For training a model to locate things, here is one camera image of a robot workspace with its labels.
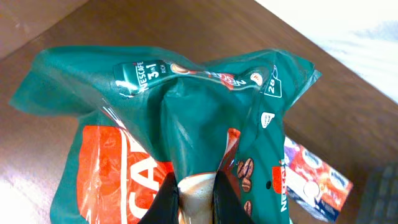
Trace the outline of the green Nescafe coffee bag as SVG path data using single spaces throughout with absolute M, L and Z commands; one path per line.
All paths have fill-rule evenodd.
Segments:
M 78 119 L 52 223 L 139 223 L 170 172 L 179 223 L 213 223 L 217 172 L 254 223 L 288 223 L 283 119 L 320 75 L 279 49 L 196 64 L 157 47 L 56 47 L 10 104 Z

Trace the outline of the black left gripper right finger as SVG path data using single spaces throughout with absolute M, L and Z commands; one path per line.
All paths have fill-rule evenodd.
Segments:
M 241 206 L 224 172 L 217 172 L 213 187 L 213 223 L 254 224 Z

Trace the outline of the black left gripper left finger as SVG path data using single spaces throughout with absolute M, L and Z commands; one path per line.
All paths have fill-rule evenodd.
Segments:
M 152 205 L 139 224 L 179 224 L 178 187 L 173 172 L 165 176 Z

